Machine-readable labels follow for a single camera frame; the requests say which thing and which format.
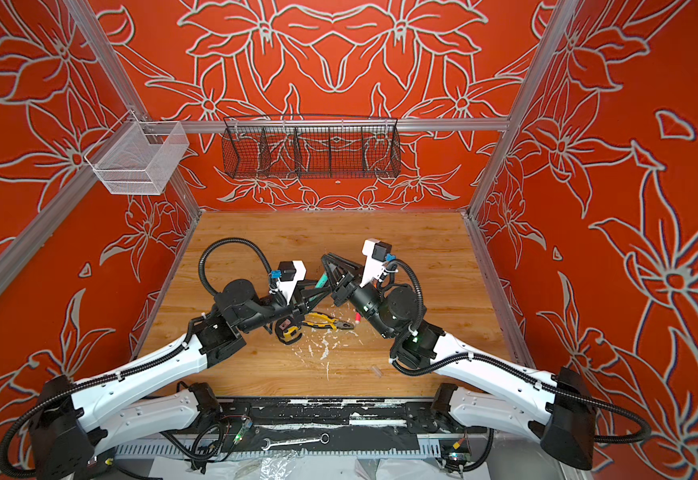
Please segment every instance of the red floral wallpaper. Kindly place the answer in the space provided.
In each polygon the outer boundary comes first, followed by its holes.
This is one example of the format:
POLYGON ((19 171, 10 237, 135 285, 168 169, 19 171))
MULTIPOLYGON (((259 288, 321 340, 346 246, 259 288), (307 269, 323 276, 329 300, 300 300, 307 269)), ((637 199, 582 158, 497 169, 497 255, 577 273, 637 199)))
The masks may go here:
MULTIPOLYGON (((130 360, 190 219, 166 195, 111 195, 96 184, 0 297, 0 439, 59 374, 130 360)), ((26 431, 15 461, 30 467, 26 431)))
POLYGON ((698 0, 581 2, 478 221, 538 366, 653 426, 595 477, 698 478, 698 0))
MULTIPOLYGON (((329 113, 509 113, 552 14, 521 2, 92 0, 155 119, 329 113)), ((405 135, 395 180, 232 180, 218 135, 192 135, 181 172, 208 210, 456 209, 497 132, 405 135)))
POLYGON ((0 253, 124 112, 61 0, 0 1, 0 253))
MULTIPOLYGON (((124 111, 60 0, 0 0, 0 253, 124 111)), ((189 226, 171 187, 76 206, 0 297, 0 438, 48 379, 130 359, 189 226)))

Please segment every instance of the electrical wire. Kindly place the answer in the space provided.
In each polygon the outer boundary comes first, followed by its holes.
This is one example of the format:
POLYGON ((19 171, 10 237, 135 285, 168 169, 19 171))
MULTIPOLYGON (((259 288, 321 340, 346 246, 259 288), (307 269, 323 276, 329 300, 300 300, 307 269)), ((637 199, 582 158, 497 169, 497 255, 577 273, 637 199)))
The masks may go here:
POLYGON ((218 450, 219 450, 219 447, 216 446, 212 450, 211 455, 200 455, 200 454, 192 452, 187 447, 184 447, 184 444, 181 443, 181 441, 178 438, 174 437, 171 433, 160 432, 160 434, 163 437, 165 437, 168 440, 168 442, 171 442, 171 444, 173 444, 174 447, 178 448, 179 452, 181 452, 181 454, 189 457, 189 460, 197 460, 198 462, 205 462, 205 461, 209 460, 210 457, 214 456, 216 454, 216 452, 218 452, 218 450))
POLYGON ((603 436, 603 435, 595 435, 594 436, 594 442, 595 443, 634 443, 634 442, 641 442, 642 440, 645 440, 647 437, 650 436, 651 433, 651 426, 650 424, 642 417, 637 415, 636 413, 632 412, 631 410, 627 410, 626 408, 619 407, 617 405, 613 405, 612 403, 604 402, 603 400, 599 400, 597 398, 592 398, 589 396, 583 396, 579 395, 578 393, 573 393, 569 392, 567 390, 559 389, 556 386, 549 385, 548 383, 541 382, 540 380, 536 379, 534 376, 530 376, 525 372, 520 372, 519 370, 511 367, 510 365, 507 365, 506 363, 494 359, 491 356, 488 355, 483 355, 480 353, 473 353, 473 352, 461 352, 457 353, 455 355, 451 355, 445 359, 440 360, 439 362, 434 362, 433 364, 424 367, 422 369, 418 370, 409 370, 405 367, 403 367, 397 360, 392 362, 392 366, 397 369, 399 372, 403 373, 404 375, 407 376, 421 376, 421 375, 426 375, 427 373, 431 373, 435 370, 441 369, 445 365, 449 365, 450 363, 454 362, 459 362, 460 360, 477 360, 480 362, 485 362, 488 363, 489 365, 495 366, 507 373, 510 373, 519 379, 522 379, 523 381, 529 383, 530 385, 538 385, 540 384, 541 389, 546 390, 546 392, 553 393, 555 395, 559 396, 564 396, 566 398, 570 398, 572 400, 575 400, 577 402, 584 403, 586 405, 593 406, 595 408, 599 408, 600 410, 605 410, 607 412, 612 412, 616 415, 622 416, 624 418, 627 418, 629 420, 632 420, 632 422, 637 423, 640 426, 640 429, 636 433, 629 433, 626 435, 621 435, 621 436, 603 436))
POLYGON ((117 463, 112 461, 112 466, 120 473, 124 475, 128 475, 131 478, 135 478, 136 480, 162 480, 162 477, 146 477, 144 475, 139 475, 135 472, 131 472, 130 470, 127 470, 121 466, 119 466, 117 463))
POLYGON ((463 466, 463 470, 461 470, 461 466, 459 464, 446 459, 445 468, 451 472, 471 472, 472 470, 477 470, 479 467, 483 466, 483 463, 485 463, 485 461, 488 459, 488 455, 490 455, 490 450, 493 449, 493 437, 495 436, 495 433, 496 432, 492 428, 488 428, 488 443, 485 445, 483 454, 479 456, 474 463, 463 466))
POLYGON ((44 399, 42 402, 38 402, 37 405, 27 410, 22 416, 20 416, 6 431, 3 435, 2 440, 0 440, 0 471, 12 478, 30 478, 37 475, 37 470, 35 468, 22 469, 16 468, 8 458, 8 450, 10 448, 10 443, 13 438, 18 433, 19 429, 32 418, 38 412, 42 412, 48 406, 54 405, 66 397, 71 396, 73 393, 80 392, 84 389, 89 389, 93 386, 102 385, 107 382, 114 382, 119 379, 125 379, 133 374, 143 372, 144 370, 151 369, 154 366, 158 366, 161 363, 171 360, 174 356, 184 351, 184 344, 189 343, 191 340, 192 333, 194 331, 195 324, 201 322, 202 318, 198 317, 189 321, 189 325, 186 327, 186 336, 182 344, 179 344, 175 349, 161 356, 160 358, 150 360, 139 364, 137 366, 131 367, 129 369, 121 370, 120 376, 115 373, 109 373, 106 375, 98 376, 90 380, 85 380, 85 382, 80 382, 73 384, 69 389, 58 392, 53 396, 44 399))
MULTIPOLYGON (((226 432, 224 435, 221 435, 221 423, 216 423, 211 425, 210 427, 206 428, 205 431, 200 433, 197 438, 195 438, 195 441, 191 444, 191 452, 195 453, 200 456, 207 456, 207 459, 210 460, 212 456, 214 456, 221 448, 221 446, 224 444, 224 440, 226 440, 226 436, 229 435, 229 428, 231 428, 231 422, 226 423, 226 432), (205 447, 205 453, 200 453, 200 442, 202 440, 202 437, 204 437, 207 433, 209 433, 213 428, 218 428, 219 429, 219 438, 212 442, 210 445, 205 447)), ((191 460, 191 468, 193 470, 203 470, 203 474, 205 473, 204 471, 204 466, 198 466, 197 463, 198 460, 191 460)))
POLYGON ((258 258, 261 260, 261 263, 264 264, 264 268, 266 269, 266 274, 267 276, 271 276, 271 267, 269 266, 269 262, 266 259, 266 256, 264 255, 264 252, 261 251, 260 248, 250 240, 247 240, 245 238, 239 238, 237 236, 230 236, 229 238, 222 238, 220 240, 217 240, 213 242, 212 244, 208 245, 208 248, 205 249, 204 252, 202 252, 202 255, 200 256, 200 261, 197 264, 197 274, 200 277, 200 283, 202 286, 205 287, 206 290, 208 290, 208 293, 210 293, 213 296, 216 296, 219 292, 213 288, 208 281, 208 277, 205 276, 205 262, 208 260, 208 255, 211 254, 211 252, 217 248, 219 248, 221 245, 227 245, 227 244, 242 244, 242 245, 247 245, 253 249, 254 252, 256 252, 256 255, 258 255, 258 258))
POLYGON ((226 455, 224 455, 224 458, 222 458, 221 460, 219 460, 219 462, 226 462, 226 459, 229 458, 229 456, 231 455, 231 453, 234 452, 234 451, 235 451, 235 446, 232 445, 231 448, 229 448, 229 451, 226 453, 226 455))

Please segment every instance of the wooden table surface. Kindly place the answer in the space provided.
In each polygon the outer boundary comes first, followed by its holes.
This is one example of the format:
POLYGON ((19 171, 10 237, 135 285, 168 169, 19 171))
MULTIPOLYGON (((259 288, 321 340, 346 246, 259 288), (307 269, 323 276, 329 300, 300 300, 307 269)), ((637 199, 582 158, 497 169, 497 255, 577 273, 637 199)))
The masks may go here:
MULTIPOLYGON (((426 320, 476 348, 510 359, 469 237, 458 213, 205 213, 144 342, 141 355, 186 331, 187 322, 207 312, 212 298, 197 277, 197 261, 215 240, 241 236, 257 244, 272 268, 283 260, 303 260, 308 279, 322 274, 321 255, 332 252, 364 264, 366 238, 392 244, 392 253, 416 272, 427 306, 426 320)), ((267 276, 247 246, 229 244, 214 251, 206 265, 210 283, 222 290, 238 278, 249 279, 259 295, 267 276)), ((397 281, 404 279, 404 274, 397 281)), ((330 297, 316 311, 354 321, 347 302, 336 308, 330 297)), ((286 346, 258 329, 243 334, 248 345, 232 358, 185 379, 208 382, 217 396, 431 396, 441 382, 430 374, 407 377, 388 363, 392 341, 363 319, 354 331, 304 329, 300 341, 286 346), (381 370, 381 376, 373 371, 381 370)), ((174 386, 160 390, 175 391, 174 386)))

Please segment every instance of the black wire mesh basket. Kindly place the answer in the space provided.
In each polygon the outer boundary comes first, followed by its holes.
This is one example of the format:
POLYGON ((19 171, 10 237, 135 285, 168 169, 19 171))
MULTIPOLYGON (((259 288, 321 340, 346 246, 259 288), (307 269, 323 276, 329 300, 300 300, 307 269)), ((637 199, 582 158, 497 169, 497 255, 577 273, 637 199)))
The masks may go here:
POLYGON ((232 178, 395 178, 394 118, 334 115, 224 119, 224 173, 232 178))

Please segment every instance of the pliers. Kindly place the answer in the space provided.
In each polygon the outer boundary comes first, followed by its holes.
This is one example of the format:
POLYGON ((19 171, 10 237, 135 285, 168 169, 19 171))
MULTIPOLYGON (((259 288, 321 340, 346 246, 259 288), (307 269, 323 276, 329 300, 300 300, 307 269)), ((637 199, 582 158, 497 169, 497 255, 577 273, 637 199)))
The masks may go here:
POLYGON ((354 330, 354 323, 317 312, 307 313, 302 323, 313 329, 354 330))

